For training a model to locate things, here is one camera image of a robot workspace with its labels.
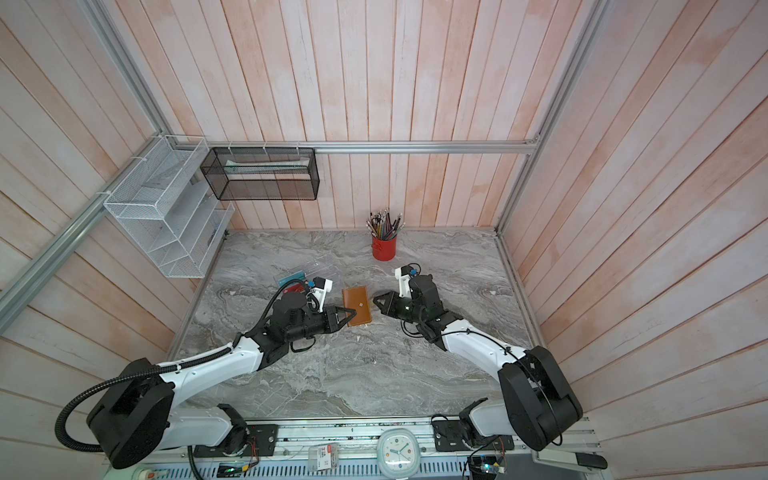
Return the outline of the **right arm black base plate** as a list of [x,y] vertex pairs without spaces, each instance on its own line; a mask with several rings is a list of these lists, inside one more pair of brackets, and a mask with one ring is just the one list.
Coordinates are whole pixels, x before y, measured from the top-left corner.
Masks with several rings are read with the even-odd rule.
[[470,451],[478,448],[514,449],[513,436],[483,436],[467,420],[451,420],[443,415],[435,415],[430,419],[430,425],[438,452]]

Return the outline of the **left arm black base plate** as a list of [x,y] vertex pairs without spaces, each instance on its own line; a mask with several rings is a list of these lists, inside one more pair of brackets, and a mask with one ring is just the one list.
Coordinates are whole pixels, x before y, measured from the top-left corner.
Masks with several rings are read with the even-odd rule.
[[270,457],[278,440],[277,424],[249,424],[246,428],[235,427],[217,446],[195,446],[196,458]]

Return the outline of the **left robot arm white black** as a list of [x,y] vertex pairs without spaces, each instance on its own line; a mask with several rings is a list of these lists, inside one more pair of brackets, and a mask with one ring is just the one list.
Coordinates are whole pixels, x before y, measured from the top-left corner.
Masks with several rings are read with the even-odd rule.
[[237,376],[263,370],[296,342],[340,331],[353,308],[323,306],[311,294],[288,292],[274,300],[257,324],[223,347],[177,362],[130,363],[106,388],[86,423],[115,469],[132,467],[157,450],[212,447],[227,455],[251,443],[243,416],[230,404],[186,409],[193,396]]

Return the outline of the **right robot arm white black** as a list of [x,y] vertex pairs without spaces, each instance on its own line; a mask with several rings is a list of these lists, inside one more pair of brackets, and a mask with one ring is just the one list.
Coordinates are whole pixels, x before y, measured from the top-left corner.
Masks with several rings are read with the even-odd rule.
[[409,278],[408,287],[407,295],[387,291],[373,303],[383,315],[414,325],[414,336],[470,361],[499,384],[501,399],[480,399],[459,413],[462,440],[473,446],[516,436],[535,451],[560,445],[583,409],[552,353],[505,343],[446,309],[430,275]]

